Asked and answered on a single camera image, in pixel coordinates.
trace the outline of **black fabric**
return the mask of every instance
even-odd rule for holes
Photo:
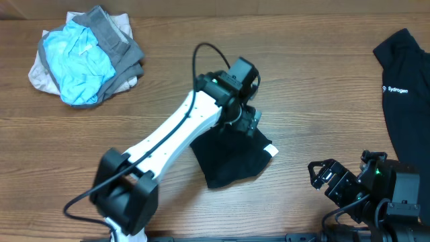
[[[269,144],[271,140],[258,129],[250,138],[227,125],[222,132],[215,127],[200,135],[191,143],[191,148],[208,188],[221,188],[263,171],[271,159],[271,155],[263,150]]]
[[[398,160],[420,172],[421,220],[430,225],[430,54],[407,29],[375,48],[384,68],[382,107]]]

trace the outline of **blue cloth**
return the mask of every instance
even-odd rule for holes
[[[100,87],[116,72],[98,46],[90,28],[74,21],[43,42],[49,68],[60,86],[61,100],[69,105],[94,104]]]

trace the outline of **wooden table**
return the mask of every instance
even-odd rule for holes
[[[105,151],[125,151],[176,110],[191,89],[191,54],[202,41],[219,46],[230,62],[241,55],[259,69],[251,105],[263,112],[259,129],[279,154],[259,177],[208,190],[187,149],[161,184],[147,231],[177,237],[317,231],[335,205],[310,185],[310,161],[335,158],[358,174],[364,149],[396,158],[373,48],[408,28],[430,49],[428,14],[132,19],[146,53],[144,77],[96,109],[76,110],[35,90],[27,77],[42,30],[63,22],[0,22],[0,241],[107,236],[106,228],[65,218],[62,208],[90,188]],[[223,68],[213,51],[201,51],[198,73]],[[71,211],[99,218],[88,200]]]

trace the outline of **pile of clothes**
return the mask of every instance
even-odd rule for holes
[[[68,12],[65,25],[43,31],[28,77],[36,89],[74,108],[92,108],[134,87],[143,75],[143,57],[128,15],[109,16],[95,6]]]

